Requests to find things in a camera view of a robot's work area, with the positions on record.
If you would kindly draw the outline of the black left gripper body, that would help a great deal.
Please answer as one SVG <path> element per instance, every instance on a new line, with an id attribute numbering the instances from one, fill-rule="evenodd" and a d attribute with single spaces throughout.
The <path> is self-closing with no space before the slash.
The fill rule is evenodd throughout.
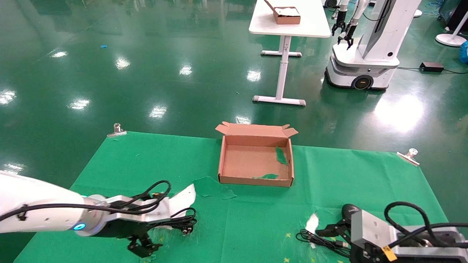
<path id="1" fill-rule="evenodd" d="M 127 221 L 127 220 L 113 220 L 105 224 L 99 237 L 128 239 L 135 237 L 138 239 L 148 239 L 147 224 L 143 222 Z"/>

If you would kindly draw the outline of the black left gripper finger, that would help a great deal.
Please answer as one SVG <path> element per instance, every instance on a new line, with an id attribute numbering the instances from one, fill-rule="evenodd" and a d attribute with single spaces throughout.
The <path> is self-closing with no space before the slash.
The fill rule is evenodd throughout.
<path id="1" fill-rule="evenodd" d="M 131 253 L 138 256 L 139 258 L 148 257 L 147 245 L 139 243 L 138 239 L 131 239 L 129 245 L 127 246 L 127 250 L 129 250 Z"/>
<path id="2" fill-rule="evenodd" d="M 154 243 L 149 235 L 145 236 L 145 249 L 147 253 L 154 253 L 162 246 L 161 243 Z"/>

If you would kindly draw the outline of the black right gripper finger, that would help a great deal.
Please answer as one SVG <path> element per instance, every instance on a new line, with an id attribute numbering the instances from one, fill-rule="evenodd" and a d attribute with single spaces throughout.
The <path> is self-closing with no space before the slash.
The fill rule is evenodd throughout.
<path id="1" fill-rule="evenodd" d="M 341 236 L 344 239 L 348 239 L 349 233 L 348 228 L 325 228 L 322 230 L 316 230 L 316 234 L 320 237 L 337 237 Z"/>
<path id="2" fill-rule="evenodd" d="M 343 231 L 347 231 L 347 230 L 350 230 L 350 228 L 351 228 L 350 220 L 347 220 L 344 218 L 344 219 L 339 220 L 337 223 L 326 225 L 323 231 L 338 231 L 340 229 Z"/>

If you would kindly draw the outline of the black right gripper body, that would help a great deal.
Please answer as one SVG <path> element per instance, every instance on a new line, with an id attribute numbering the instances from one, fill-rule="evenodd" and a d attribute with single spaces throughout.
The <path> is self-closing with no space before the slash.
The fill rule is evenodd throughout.
<path id="1" fill-rule="evenodd" d="M 351 263 L 382 263 L 382 247 L 388 241 L 388 224 L 356 205 L 345 204 L 341 209 L 343 219 L 350 220 L 348 243 L 351 246 Z"/>

